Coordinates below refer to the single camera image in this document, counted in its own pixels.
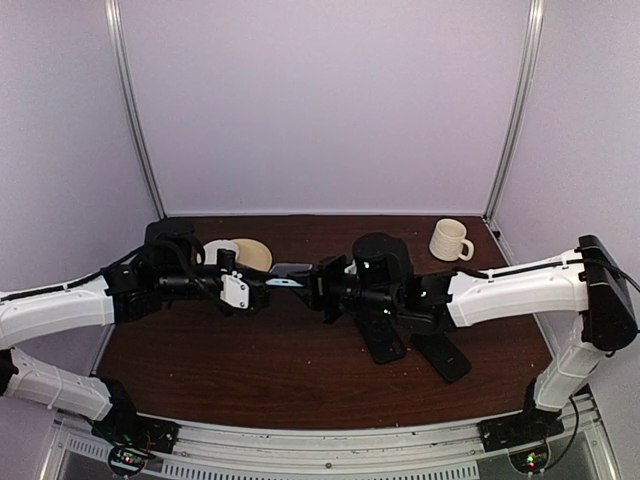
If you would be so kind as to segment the black phone case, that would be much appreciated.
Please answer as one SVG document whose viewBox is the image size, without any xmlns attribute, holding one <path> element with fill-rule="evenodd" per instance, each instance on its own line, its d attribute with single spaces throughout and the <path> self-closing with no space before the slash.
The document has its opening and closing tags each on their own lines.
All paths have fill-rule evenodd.
<svg viewBox="0 0 640 480">
<path fill-rule="evenodd" d="M 455 383 L 469 374 L 471 362 L 444 334 L 412 334 L 411 342 L 447 383 Z"/>
</svg>

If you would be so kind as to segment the cream ribbed mug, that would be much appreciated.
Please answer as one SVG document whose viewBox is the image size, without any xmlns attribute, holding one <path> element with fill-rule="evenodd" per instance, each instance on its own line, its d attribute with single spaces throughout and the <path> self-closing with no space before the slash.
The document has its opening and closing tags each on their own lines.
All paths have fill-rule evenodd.
<svg viewBox="0 0 640 480">
<path fill-rule="evenodd" d="M 467 238 L 466 226 L 454 219 L 439 220 L 434 228 L 429 252 L 438 260 L 444 262 L 470 261 L 475 253 L 475 246 Z"/>
</svg>

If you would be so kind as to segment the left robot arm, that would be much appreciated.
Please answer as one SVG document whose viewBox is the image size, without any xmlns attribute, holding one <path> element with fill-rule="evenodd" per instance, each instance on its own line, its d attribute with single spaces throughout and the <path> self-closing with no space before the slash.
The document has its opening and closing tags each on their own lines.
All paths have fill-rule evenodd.
<svg viewBox="0 0 640 480">
<path fill-rule="evenodd" d="M 272 255 L 251 241 L 202 244 L 185 219 L 149 224 L 142 246 L 67 283 L 1 296 L 1 393 L 89 420 L 123 444 L 144 424 L 123 385 L 39 361 L 19 344 L 80 327 L 130 323 L 180 300 L 211 300 L 225 313 L 250 312 L 268 297 Z"/>
</svg>

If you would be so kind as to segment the black phone under blue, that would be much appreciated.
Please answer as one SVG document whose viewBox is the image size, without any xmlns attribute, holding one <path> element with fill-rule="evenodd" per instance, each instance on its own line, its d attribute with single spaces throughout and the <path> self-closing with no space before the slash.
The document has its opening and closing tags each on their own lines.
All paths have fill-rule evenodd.
<svg viewBox="0 0 640 480">
<path fill-rule="evenodd" d="M 389 319 L 357 316 L 354 322 L 375 364 L 390 364 L 406 356 L 406 348 Z"/>
</svg>

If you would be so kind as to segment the right aluminium post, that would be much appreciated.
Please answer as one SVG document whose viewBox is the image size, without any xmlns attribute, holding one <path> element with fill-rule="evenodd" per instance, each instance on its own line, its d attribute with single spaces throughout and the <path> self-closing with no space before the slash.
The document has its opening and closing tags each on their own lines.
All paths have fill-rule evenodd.
<svg viewBox="0 0 640 480">
<path fill-rule="evenodd" d="M 495 222 L 500 199 L 506 186 L 523 126 L 527 100 L 532 89 L 539 58 L 544 28 L 545 6 L 546 2 L 544 0 L 531 0 L 529 2 L 528 20 L 525 29 L 516 90 L 498 167 L 483 214 L 484 220 L 489 225 Z"/>
</svg>

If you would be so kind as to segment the left aluminium post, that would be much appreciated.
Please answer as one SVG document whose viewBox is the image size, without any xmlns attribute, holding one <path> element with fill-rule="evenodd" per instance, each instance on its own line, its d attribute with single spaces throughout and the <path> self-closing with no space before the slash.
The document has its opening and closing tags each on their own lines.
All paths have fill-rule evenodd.
<svg viewBox="0 0 640 480">
<path fill-rule="evenodd" d="M 155 215 L 158 219 L 164 219 L 167 217 L 167 213 L 161 198 L 158 181 L 151 164 L 143 125 L 135 97 L 124 28 L 122 24 L 121 5 L 117 0 L 106 0 L 104 2 L 104 6 L 120 88 L 125 105 L 126 120 L 133 142 L 136 159 L 141 169 L 143 182 L 151 199 Z"/>
</svg>

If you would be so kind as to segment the aluminium front rail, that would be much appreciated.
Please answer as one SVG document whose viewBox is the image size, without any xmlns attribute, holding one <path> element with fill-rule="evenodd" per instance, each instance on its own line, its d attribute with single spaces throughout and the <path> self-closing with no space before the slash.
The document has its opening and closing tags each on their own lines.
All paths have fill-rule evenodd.
<svg viewBox="0 0 640 480">
<path fill-rule="evenodd" d="M 478 420 L 356 430 L 276 430 L 181 421 L 174 449 L 155 453 L 141 479 L 527 479 L 525 461 L 548 456 L 543 479 L 618 479 L 595 402 L 565 408 L 560 434 L 488 451 Z"/>
</svg>

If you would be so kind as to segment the beige saucer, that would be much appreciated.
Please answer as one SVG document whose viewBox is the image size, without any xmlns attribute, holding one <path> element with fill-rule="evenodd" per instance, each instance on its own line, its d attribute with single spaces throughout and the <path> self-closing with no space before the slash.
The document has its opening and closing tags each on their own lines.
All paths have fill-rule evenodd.
<svg viewBox="0 0 640 480">
<path fill-rule="evenodd" d="M 238 247 L 237 263 L 261 272 L 271 269 L 273 256 L 264 243 L 249 238 L 236 238 L 232 242 Z"/>
</svg>

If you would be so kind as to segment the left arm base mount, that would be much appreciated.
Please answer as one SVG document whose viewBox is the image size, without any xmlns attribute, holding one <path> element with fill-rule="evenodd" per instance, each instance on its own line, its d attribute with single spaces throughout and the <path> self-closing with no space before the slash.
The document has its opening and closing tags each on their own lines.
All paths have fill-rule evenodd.
<svg viewBox="0 0 640 480">
<path fill-rule="evenodd" d="M 145 464 L 157 459 L 157 453 L 171 454 L 177 442 L 176 422 L 138 413 L 125 387 L 117 380 L 98 378 L 106 387 L 109 410 L 100 420 L 88 420 L 91 433 L 107 441 L 112 453 L 124 464 Z"/>
</svg>

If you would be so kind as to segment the light blue cased phone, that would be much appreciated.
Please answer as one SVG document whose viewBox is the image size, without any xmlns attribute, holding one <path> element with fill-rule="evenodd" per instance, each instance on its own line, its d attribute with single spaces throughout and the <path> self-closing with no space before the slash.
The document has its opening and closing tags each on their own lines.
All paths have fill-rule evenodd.
<svg viewBox="0 0 640 480">
<path fill-rule="evenodd" d="M 289 278 L 271 278 L 266 281 L 266 284 L 270 287 L 277 288 L 304 288 L 305 285 Z"/>
</svg>

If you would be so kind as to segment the aluminium post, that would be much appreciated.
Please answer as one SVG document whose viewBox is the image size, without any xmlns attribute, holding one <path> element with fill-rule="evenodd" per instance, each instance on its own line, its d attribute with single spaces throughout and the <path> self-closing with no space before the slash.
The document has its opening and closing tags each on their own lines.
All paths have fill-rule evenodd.
<svg viewBox="0 0 640 480">
<path fill-rule="evenodd" d="M 489 225 L 495 222 L 500 199 L 506 186 L 523 126 L 527 100 L 532 89 L 539 58 L 544 28 L 545 6 L 546 2 L 544 0 L 531 0 L 529 2 L 528 20 L 525 29 L 516 90 L 498 167 L 483 214 L 484 220 Z"/>
<path fill-rule="evenodd" d="M 155 215 L 158 219 L 164 219 L 167 217 L 167 213 L 161 198 L 158 181 L 151 164 L 143 125 L 135 97 L 124 28 L 122 24 L 121 5 L 117 0 L 106 0 L 104 2 L 104 6 L 120 88 L 125 105 L 126 120 L 133 142 L 136 159 L 141 169 L 143 182 L 151 199 Z"/>
</svg>

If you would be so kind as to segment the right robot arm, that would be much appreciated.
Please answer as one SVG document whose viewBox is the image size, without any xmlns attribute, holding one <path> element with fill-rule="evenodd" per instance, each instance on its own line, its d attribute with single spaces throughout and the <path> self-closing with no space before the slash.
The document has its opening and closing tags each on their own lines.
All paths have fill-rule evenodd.
<svg viewBox="0 0 640 480">
<path fill-rule="evenodd" d="M 287 277 L 311 309 L 324 313 L 326 322 L 349 314 L 384 327 L 407 328 L 424 356 L 433 355 L 439 338 L 455 329 L 525 314 L 576 313 L 563 350 L 529 384 L 523 410 L 484 424 L 491 439 L 500 428 L 526 442 L 546 434 L 599 362 L 626 348 L 639 333 L 629 295 L 637 284 L 594 235 L 538 262 L 417 275 L 405 242 L 376 232 L 357 239 L 350 258 L 327 258 Z"/>
</svg>

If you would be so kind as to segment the white teacup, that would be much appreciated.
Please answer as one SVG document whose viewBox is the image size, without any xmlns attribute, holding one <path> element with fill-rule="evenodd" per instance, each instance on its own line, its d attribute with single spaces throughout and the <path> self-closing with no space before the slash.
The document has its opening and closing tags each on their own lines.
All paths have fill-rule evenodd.
<svg viewBox="0 0 640 480">
<path fill-rule="evenodd" d="M 232 240 L 218 239 L 207 242 L 203 245 L 205 265 L 215 265 L 217 263 L 219 251 L 230 251 L 234 253 L 234 258 L 239 256 L 239 246 Z"/>
</svg>

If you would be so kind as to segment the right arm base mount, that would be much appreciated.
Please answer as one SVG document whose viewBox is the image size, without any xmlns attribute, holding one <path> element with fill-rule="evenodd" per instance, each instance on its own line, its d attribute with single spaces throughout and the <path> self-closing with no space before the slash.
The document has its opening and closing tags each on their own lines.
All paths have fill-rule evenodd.
<svg viewBox="0 0 640 480">
<path fill-rule="evenodd" d="M 569 397 L 575 414 L 573 431 L 564 450 L 553 456 L 549 439 L 564 432 L 564 425 L 560 420 L 562 411 L 545 411 L 535 405 L 535 383 L 532 380 L 527 386 L 522 411 L 478 423 L 484 451 L 489 453 L 520 447 L 520 450 L 509 454 L 510 462 L 516 471 L 529 477 L 544 475 L 564 459 L 575 442 L 580 423 L 576 402 Z"/>
</svg>

